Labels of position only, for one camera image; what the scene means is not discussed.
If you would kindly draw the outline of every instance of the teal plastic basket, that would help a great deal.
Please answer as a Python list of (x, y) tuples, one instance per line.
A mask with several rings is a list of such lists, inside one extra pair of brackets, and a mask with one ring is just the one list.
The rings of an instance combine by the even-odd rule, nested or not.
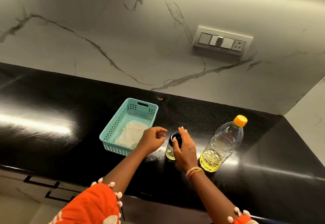
[(113, 118), (100, 133), (100, 140), (106, 150), (127, 156), (132, 149), (115, 144), (115, 140), (122, 134), (125, 125), (132, 121), (140, 121), (148, 127), (152, 127), (156, 119), (158, 106), (153, 103), (128, 98), (124, 101)]

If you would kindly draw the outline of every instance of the countertop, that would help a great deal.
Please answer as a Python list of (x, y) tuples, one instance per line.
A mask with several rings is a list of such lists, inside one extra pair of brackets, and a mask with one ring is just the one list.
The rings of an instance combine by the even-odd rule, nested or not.
[[(124, 158), (106, 151), (99, 134), (126, 98), (157, 104), (154, 126), (168, 129), (167, 136), (184, 126), (198, 155), (220, 125), (245, 115), (241, 146), (208, 177), (254, 216), (325, 222), (325, 168), (283, 116), (5, 63), (0, 63), (1, 167), (89, 186)], [(141, 163), (126, 194), (204, 210), (185, 175), (165, 157), (166, 144)]]

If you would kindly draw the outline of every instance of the forearm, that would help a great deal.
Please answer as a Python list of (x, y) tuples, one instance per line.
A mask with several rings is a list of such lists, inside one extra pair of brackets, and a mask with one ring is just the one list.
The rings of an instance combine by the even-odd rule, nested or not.
[(229, 224), (228, 216), (237, 218), (235, 206), (203, 172), (193, 174), (190, 181), (215, 224)]
[(115, 182), (115, 186), (113, 187), (114, 192), (122, 192), (124, 194), (134, 173), (145, 156), (146, 155), (140, 149), (135, 148), (103, 178), (103, 183), (109, 184)]

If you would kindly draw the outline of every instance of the person's left hand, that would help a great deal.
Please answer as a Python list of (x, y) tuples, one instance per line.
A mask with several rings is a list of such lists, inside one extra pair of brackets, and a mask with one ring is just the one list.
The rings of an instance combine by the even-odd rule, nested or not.
[(167, 132), (167, 129), (161, 127), (153, 127), (144, 130), (136, 149), (143, 152), (144, 156), (148, 156), (164, 143), (166, 137), (165, 132)]

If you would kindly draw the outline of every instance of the white cloth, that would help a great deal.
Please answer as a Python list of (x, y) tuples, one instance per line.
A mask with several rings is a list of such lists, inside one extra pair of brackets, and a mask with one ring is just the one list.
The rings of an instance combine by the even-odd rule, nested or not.
[(148, 128), (149, 127), (142, 122), (130, 121), (125, 125), (122, 134), (115, 140), (115, 143), (134, 149), (139, 143), (143, 131)]

